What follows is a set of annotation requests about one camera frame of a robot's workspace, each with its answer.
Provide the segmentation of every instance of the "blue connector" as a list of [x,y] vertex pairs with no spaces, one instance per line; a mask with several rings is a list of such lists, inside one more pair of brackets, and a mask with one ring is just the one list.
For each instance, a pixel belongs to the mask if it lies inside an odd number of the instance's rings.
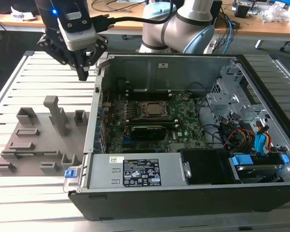
[[250,157],[250,155],[245,154],[237,154],[232,157],[233,164],[235,166],[237,165],[252,165],[253,161]]
[[65,178],[77,178],[77,170],[66,170],[64,172]]
[[281,159],[284,161],[285,164],[290,162],[290,159],[287,155],[281,155]]
[[257,134],[255,138],[255,150],[261,154],[261,156],[265,156],[265,152],[263,150],[266,143],[266,137],[264,134]]

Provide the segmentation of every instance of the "desk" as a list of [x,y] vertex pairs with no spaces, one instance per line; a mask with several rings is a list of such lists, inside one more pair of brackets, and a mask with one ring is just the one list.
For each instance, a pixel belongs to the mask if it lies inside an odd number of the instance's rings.
[[[92,0],[88,1],[88,7],[91,16],[97,16],[101,14],[107,14],[103,12],[94,11],[91,8]],[[223,8],[226,4],[230,4],[233,0],[223,0]],[[112,7],[119,8],[126,6],[125,3],[113,3]],[[122,17],[122,16],[134,16],[142,17],[143,8],[145,5],[138,5],[134,7],[132,13],[126,12],[109,12],[111,17]],[[103,3],[95,4],[95,8],[106,10]],[[241,23],[240,28],[235,33],[235,37],[239,39],[253,39],[253,40],[276,40],[276,41],[290,41],[290,25],[288,22],[271,22],[262,23],[256,15],[248,16],[247,18],[234,18],[234,12],[227,9],[224,12],[229,16],[231,20],[235,20]],[[10,15],[1,15],[0,22],[7,30],[16,31],[35,31],[42,32],[44,30],[44,24],[41,17],[37,17],[37,20],[19,22],[11,18]],[[120,22],[115,24],[115,27],[111,30],[105,31],[104,34],[135,34],[141,35],[143,24],[139,22]],[[219,20],[216,25],[215,34],[221,35],[225,32],[225,24],[222,20]]]

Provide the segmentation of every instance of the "power supply label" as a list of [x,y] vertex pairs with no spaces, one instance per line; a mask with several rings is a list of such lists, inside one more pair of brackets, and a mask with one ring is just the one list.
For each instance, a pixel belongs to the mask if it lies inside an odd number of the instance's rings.
[[122,183],[125,187],[160,186],[158,159],[125,159]]

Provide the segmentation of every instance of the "electronic equipment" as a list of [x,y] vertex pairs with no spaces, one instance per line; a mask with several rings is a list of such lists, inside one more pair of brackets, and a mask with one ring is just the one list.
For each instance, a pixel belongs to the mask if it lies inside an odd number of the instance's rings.
[[235,10],[234,16],[238,17],[238,18],[246,18],[247,13],[248,13],[250,8],[251,8],[251,6],[248,6],[248,5],[245,5],[244,3],[239,2],[236,5],[236,10]]
[[290,121],[243,56],[109,54],[98,68],[83,162],[64,187],[86,219],[290,201]]
[[285,3],[286,5],[290,6],[290,0],[269,0],[269,2],[276,2],[276,1]]

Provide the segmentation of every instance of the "wire bundle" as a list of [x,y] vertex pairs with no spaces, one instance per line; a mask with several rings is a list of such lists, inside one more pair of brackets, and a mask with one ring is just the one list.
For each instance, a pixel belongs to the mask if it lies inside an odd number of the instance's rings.
[[[234,145],[230,142],[230,139],[236,135],[236,133],[239,133],[242,136],[242,140],[239,145]],[[238,128],[232,131],[232,133],[229,135],[228,139],[225,141],[226,143],[223,145],[223,147],[230,146],[230,152],[236,153],[239,152],[242,148],[246,147],[246,145],[251,144],[253,137],[255,136],[254,132],[251,130],[246,130],[242,128]]]
[[228,50],[230,44],[233,41],[234,29],[232,28],[232,24],[231,24],[231,21],[230,21],[229,17],[224,13],[222,7],[221,7],[221,12],[220,13],[222,14],[222,17],[220,16],[219,18],[221,18],[222,20],[224,20],[224,22],[226,24],[226,32],[219,39],[219,41],[218,41],[216,47],[214,48],[213,52],[215,50],[218,52],[218,50],[219,50],[220,47],[225,46],[225,49],[222,52],[223,54],[225,54],[225,52]]
[[265,135],[265,137],[266,137],[266,143],[265,144],[267,144],[267,148],[268,148],[269,152],[272,152],[272,149],[271,149],[271,147],[272,147],[272,138],[271,138],[271,136],[269,135],[269,133],[267,131],[263,132],[262,134]]
[[[105,5],[106,8],[108,8],[108,10],[101,10],[101,9],[97,9],[94,7],[95,4],[97,3],[100,3],[100,2],[103,2],[103,4]],[[140,3],[135,3],[135,4],[131,4],[129,6],[125,6],[125,7],[121,7],[121,8],[113,8],[110,6],[111,3],[113,2],[117,2],[117,0],[112,0],[112,1],[109,1],[109,2],[105,2],[105,0],[94,0],[92,3],[91,3],[91,7],[96,10],[96,11],[100,11],[100,12],[115,12],[115,11],[124,11],[124,12],[131,12],[131,8],[135,7],[135,6],[138,6],[142,3],[145,3],[146,1],[142,1]]]
[[[93,5],[98,3],[98,2],[100,2],[100,1],[94,0],[92,2],[92,4],[91,4],[91,7],[93,9],[95,9],[93,7]],[[110,11],[112,12],[112,11],[117,11],[117,10],[123,10],[125,8],[127,8],[127,7],[122,7],[122,8],[115,9],[115,10],[110,10]],[[138,18],[138,17],[125,16],[125,17],[119,17],[119,18],[109,18],[109,22],[108,23],[109,23],[109,25],[111,25],[111,24],[115,24],[115,23],[118,23],[118,22],[134,21],[134,22],[149,23],[149,24],[162,24],[162,23],[166,23],[167,21],[169,21],[170,18],[172,17],[172,15],[173,15],[173,0],[170,0],[170,12],[169,12],[168,16],[165,19],[163,19],[163,20],[152,20],[152,19],[147,19],[147,18]]]

